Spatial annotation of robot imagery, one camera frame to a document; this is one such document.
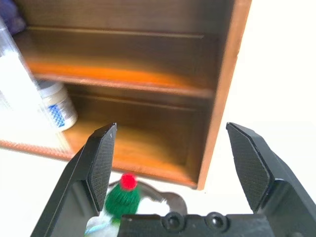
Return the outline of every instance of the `wooden shelf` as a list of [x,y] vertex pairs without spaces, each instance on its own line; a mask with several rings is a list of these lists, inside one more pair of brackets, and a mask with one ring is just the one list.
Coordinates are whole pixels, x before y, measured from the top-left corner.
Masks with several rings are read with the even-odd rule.
[[64,134],[74,152],[94,130],[117,122],[114,169],[197,186],[198,169],[189,167],[191,159],[201,160],[198,153],[191,156],[194,110],[93,96],[72,95],[72,100],[79,119]]
[[14,37],[36,77],[211,98],[216,37],[31,28]]

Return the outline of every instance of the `white fluffy material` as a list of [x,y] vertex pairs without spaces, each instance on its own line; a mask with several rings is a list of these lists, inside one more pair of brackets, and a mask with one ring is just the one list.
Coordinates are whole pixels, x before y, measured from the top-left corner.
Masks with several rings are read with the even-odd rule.
[[[165,216],[170,211],[170,207],[167,202],[164,200],[162,202],[153,201],[148,197],[141,199],[137,214],[158,214],[160,216]],[[119,232],[119,225],[112,225],[111,223],[111,215],[102,211],[99,216],[92,217],[88,223],[87,228],[90,228],[95,225],[100,225],[104,223],[108,223],[109,226],[101,229],[99,231],[90,233],[86,236],[88,237],[116,237]]]

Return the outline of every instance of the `textured gripper pad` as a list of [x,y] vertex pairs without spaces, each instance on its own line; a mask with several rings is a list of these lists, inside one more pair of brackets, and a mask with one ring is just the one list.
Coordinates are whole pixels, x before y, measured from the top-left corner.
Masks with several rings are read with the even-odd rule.
[[108,189],[112,170],[116,130],[116,126],[113,126],[101,139],[96,158],[88,177],[88,183],[98,211],[101,211],[103,208]]
[[257,211],[269,186],[270,174],[250,139],[233,125],[227,130],[231,141],[236,172],[252,211]]

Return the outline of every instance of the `white wall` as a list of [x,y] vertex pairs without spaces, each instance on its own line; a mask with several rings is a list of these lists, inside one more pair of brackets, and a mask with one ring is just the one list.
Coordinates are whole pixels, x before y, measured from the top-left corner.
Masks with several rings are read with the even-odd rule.
[[315,9],[314,0],[253,0],[206,192],[244,199],[225,130],[231,121],[262,135],[316,201]]

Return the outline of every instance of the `white lid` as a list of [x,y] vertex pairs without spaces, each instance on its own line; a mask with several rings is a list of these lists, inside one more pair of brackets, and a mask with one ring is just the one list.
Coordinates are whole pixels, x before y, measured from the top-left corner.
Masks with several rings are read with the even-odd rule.
[[63,88],[63,84],[59,81],[38,80],[41,97],[48,97],[56,94]]

